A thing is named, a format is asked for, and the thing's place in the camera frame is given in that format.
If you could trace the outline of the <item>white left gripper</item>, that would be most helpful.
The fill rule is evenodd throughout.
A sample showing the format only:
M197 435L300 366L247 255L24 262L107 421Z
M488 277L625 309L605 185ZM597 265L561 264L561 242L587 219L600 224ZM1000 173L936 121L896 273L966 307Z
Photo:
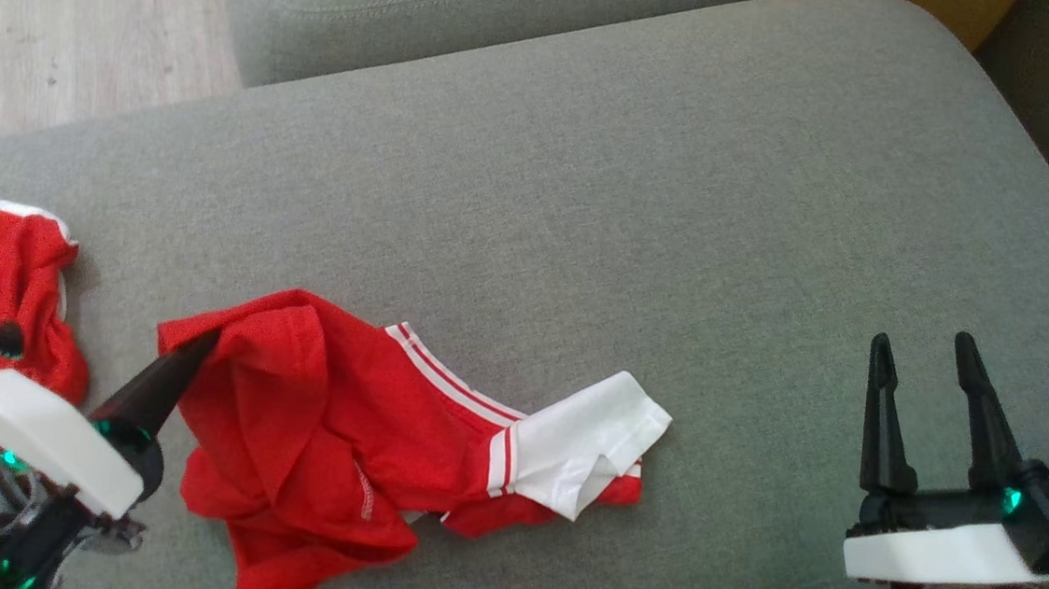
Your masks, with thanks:
M0 371L0 589L63 589L68 558L143 546L131 511L159 484L155 438L216 348L209 330L164 352L91 419L22 374ZM131 467L115 441L147 456Z

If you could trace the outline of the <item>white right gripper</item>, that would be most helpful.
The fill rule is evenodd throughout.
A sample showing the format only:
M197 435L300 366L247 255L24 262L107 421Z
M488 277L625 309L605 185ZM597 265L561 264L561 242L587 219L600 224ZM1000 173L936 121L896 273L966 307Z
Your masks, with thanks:
M887 334L868 349L858 485L845 534L845 575L889 589L1049 589L1049 472L1024 462L973 335L955 334L968 401L972 465L966 490L917 490L906 461Z

